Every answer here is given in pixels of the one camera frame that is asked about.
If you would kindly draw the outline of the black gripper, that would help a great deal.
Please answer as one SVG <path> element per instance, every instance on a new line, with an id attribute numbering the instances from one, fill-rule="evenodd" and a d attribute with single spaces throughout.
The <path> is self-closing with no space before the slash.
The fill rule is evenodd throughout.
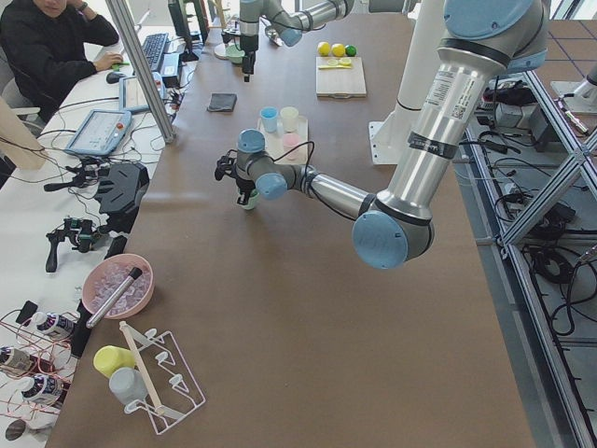
<path id="1" fill-rule="evenodd" d="M 240 47 L 243 51 L 243 81 L 249 82 L 251 76 L 254 74 L 255 54 L 257 51 L 257 35 L 241 35 Z"/>
<path id="2" fill-rule="evenodd" d="M 252 179 L 245 179 L 241 175 L 236 174 L 236 185 L 238 188 L 237 204 L 248 205 L 250 194 L 256 189 L 254 181 Z"/>

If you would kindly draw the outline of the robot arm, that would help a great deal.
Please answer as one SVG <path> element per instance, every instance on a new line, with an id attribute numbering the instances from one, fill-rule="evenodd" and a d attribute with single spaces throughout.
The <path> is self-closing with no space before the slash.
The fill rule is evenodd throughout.
<path id="1" fill-rule="evenodd" d="M 546 1 L 422 2 L 396 109 L 382 127 L 397 157 L 388 187 L 370 194 L 309 164 L 279 164 L 249 129 L 229 169 L 240 203 L 296 189 L 353 221 L 354 249 L 370 266 L 421 256 L 434 238 L 431 200 L 486 85 L 545 61 L 548 13 Z"/>
<path id="2" fill-rule="evenodd" d="M 295 46 L 302 35 L 316 30 L 328 22 L 344 19 L 353 9 L 354 1 L 330 0 L 298 12 L 287 12 L 280 1 L 242 0 L 240 2 L 240 47 L 244 52 L 242 61 L 243 80 L 250 81 L 254 74 L 259 48 L 259 24 L 267 20 L 283 43 Z"/>

